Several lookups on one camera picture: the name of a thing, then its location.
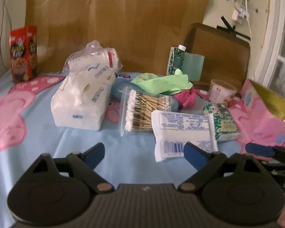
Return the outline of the green patterned tissue pack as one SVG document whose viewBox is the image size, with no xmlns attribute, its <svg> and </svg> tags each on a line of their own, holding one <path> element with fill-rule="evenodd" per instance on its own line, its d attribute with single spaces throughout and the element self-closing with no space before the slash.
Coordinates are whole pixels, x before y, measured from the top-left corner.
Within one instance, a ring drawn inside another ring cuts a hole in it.
<svg viewBox="0 0 285 228">
<path fill-rule="evenodd" d="M 232 141 L 240 135 L 231 113 L 224 104 L 207 103 L 203 107 L 204 114 L 213 114 L 215 138 L 218 142 Z"/>
</svg>

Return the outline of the small white tissue pack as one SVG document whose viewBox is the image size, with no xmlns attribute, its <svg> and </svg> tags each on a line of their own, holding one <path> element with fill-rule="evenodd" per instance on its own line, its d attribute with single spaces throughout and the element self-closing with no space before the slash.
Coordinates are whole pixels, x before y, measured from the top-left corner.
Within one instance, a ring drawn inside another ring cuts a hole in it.
<svg viewBox="0 0 285 228">
<path fill-rule="evenodd" d="M 156 162 L 184 156 L 190 142 L 211 153 L 218 150 L 213 114 L 195 115 L 155 110 L 151 113 Z"/>
</svg>

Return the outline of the pink knitted cloth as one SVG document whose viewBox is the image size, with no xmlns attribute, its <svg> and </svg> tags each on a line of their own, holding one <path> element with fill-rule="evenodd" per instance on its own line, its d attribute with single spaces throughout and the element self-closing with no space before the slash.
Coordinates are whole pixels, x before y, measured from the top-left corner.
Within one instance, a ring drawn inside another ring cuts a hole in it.
<svg viewBox="0 0 285 228">
<path fill-rule="evenodd" d="M 191 89 L 184 89 L 181 92 L 172 95 L 179 103 L 179 110 L 191 109 L 197 100 L 197 93 L 194 87 Z"/>
</svg>

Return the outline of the light green cloth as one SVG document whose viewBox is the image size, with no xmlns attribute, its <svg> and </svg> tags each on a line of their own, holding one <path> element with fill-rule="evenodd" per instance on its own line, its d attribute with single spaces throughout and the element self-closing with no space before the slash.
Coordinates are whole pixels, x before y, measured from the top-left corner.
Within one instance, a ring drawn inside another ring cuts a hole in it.
<svg viewBox="0 0 285 228">
<path fill-rule="evenodd" d="M 159 77 L 152 73 L 144 73 L 135 77 L 131 83 L 145 92 L 152 94 L 174 95 L 193 87 L 188 75 L 177 69 L 174 75 Z"/>
</svg>

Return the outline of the blue plastic case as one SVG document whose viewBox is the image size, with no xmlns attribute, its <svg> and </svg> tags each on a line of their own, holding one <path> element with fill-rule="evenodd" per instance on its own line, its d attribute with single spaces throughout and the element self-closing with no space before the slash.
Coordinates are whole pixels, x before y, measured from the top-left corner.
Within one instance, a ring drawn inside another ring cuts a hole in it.
<svg viewBox="0 0 285 228">
<path fill-rule="evenodd" d="M 144 92 L 143 89 L 141 89 L 136 84 L 131 83 L 132 79 L 129 78 L 116 78 L 114 84 L 111 88 L 111 98 L 114 98 L 115 100 L 120 101 L 122 97 L 122 91 L 126 87 L 130 87 L 131 89 L 134 89 L 135 91 Z M 179 110 L 179 102 L 172 98 L 172 105 L 171 105 L 171 111 L 177 112 Z"/>
</svg>

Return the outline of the large white tissue pack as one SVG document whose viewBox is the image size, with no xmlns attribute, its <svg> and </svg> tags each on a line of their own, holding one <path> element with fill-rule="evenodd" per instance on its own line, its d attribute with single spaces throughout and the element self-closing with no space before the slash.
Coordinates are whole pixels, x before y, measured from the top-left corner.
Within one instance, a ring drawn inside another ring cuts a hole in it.
<svg viewBox="0 0 285 228">
<path fill-rule="evenodd" d="M 55 125 L 99 131 L 115 78 L 104 64 L 69 73 L 51 100 Z"/>
</svg>

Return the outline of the blue pig print tablecloth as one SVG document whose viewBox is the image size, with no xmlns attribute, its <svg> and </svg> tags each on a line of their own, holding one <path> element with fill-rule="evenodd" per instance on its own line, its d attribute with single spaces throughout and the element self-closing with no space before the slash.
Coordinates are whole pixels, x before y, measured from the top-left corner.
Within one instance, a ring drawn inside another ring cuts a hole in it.
<svg viewBox="0 0 285 228">
<path fill-rule="evenodd" d="M 55 158 L 72 151 L 84 151 L 97 142 L 104 143 L 105 157 L 96 171 L 114 186 L 119 183 L 181 183 L 194 173 L 183 158 L 157 163 L 154 159 L 155 139 L 150 133 L 120 136 L 118 102 L 109 106 L 110 116 L 99 131 L 57 127 L 50 102 L 59 88 L 55 84 L 38 93 L 22 112 L 27 135 L 17 146 L 0 151 L 0 227 L 14 224 L 8 208 L 7 195 L 21 175 L 44 152 Z"/>
</svg>

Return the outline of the pink white snack can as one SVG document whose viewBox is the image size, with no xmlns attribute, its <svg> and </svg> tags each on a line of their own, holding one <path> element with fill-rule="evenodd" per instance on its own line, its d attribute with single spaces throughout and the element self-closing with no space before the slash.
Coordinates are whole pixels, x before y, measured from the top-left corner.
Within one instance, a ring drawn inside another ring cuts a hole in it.
<svg viewBox="0 0 285 228">
<path fill-rule="evenodd" d="M 207 99 L 214 104 L 223 104 L 230 107 L 236 93 L 237 88 L 233 85 L 219 79 L 212 79 Z"/>
</svg>

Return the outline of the white frosted glass door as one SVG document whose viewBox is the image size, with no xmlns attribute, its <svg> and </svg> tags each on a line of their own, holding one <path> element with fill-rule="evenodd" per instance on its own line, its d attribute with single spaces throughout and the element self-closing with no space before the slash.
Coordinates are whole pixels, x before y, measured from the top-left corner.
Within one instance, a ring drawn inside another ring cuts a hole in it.
<svg viewBox="0 0 285 228">
<path fill-rule="evenodd" d="M 285 0 L 251 0 L 250 77 L 285 97 Z"/>
</svg>

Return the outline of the teal plastic cup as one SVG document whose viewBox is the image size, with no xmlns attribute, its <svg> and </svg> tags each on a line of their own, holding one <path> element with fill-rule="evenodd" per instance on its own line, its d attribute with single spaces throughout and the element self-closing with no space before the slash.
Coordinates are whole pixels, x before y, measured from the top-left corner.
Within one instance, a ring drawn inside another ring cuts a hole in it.
<svg viewBox="0 0 285 228">
<path fill-rule="evenodd" d="M 200 81 L 204 59 L 204 56 L 198 54 L 185 53 L 181 71 L 188 76 L 189 81 Z"/>
</svg>

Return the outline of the clear bag of cotton pads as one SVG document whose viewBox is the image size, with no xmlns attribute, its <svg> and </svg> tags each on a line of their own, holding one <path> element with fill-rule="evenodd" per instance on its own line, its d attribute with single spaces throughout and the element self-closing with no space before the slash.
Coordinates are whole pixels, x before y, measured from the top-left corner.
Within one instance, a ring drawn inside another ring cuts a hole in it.
<svg viewBox="0 0 285 228">
<path fill-rule="evenodd" d="M 87 43 L 84 49 L 72 53 L 66 59 L 62 72 L 65 74 L 80 72 L 98 64 L 113 68 L 115 72 L 122 68 L 114 48 L 103 48 L 97 40 L 93 40 Z"/>
</svg>

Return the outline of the green drink carton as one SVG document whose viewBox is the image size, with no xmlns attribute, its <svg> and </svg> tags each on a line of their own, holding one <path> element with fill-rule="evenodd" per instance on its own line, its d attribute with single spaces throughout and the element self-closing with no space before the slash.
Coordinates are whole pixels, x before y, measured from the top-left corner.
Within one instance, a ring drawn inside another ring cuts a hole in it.
<svg viewBox="0 0 285 228">
<path fill-rule="evenodd" d="M 177 69 L 181 69 L 184 61 L 186 47 L 179 45 L 178 47 L 171 47 L 169 53 L 169 59 L 167 64 L 166 75 L 174 75 Z"/>
</svg>

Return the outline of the red cereal box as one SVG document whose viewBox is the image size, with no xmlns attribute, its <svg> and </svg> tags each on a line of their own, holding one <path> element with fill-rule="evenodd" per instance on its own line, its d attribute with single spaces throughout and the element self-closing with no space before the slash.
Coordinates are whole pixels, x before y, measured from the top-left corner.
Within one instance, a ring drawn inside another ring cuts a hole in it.
<svg viewBox="0 0 285 228">
<path fill-rule="evenodd" d="M 14 83 L 37 76 L 37 26 L 25 26 L 9 32 L 9 54 Z"/>
</svg>

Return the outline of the white power adapter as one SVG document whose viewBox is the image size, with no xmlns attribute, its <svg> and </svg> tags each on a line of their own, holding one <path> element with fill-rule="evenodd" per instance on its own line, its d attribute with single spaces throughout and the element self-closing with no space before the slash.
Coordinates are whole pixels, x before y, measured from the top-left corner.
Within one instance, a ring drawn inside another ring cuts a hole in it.
<svg viewBox="0 0 285 228">
<path fill-rule="evenodd" d="M 231 0 L 234 6 L 232 20 L 239 22 L 240 19 L 249 21 L 248 0 Z"/>
</svg>

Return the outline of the brown wood pattern sheet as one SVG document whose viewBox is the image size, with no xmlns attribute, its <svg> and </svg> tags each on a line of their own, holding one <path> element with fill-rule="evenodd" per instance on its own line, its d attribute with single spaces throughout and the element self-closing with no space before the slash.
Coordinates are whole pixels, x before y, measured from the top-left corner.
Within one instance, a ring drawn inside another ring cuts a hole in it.
<svg viewBox="0 0 285 228">
<path fill-rule="evenodd" d="M 37 26 L 39 72 L 97 40 L 114 48 L 125 72 L 164 75 L 170 48 L 203 21 L 209 0 L 27 0 L 25 23 Z"/>
</svg>

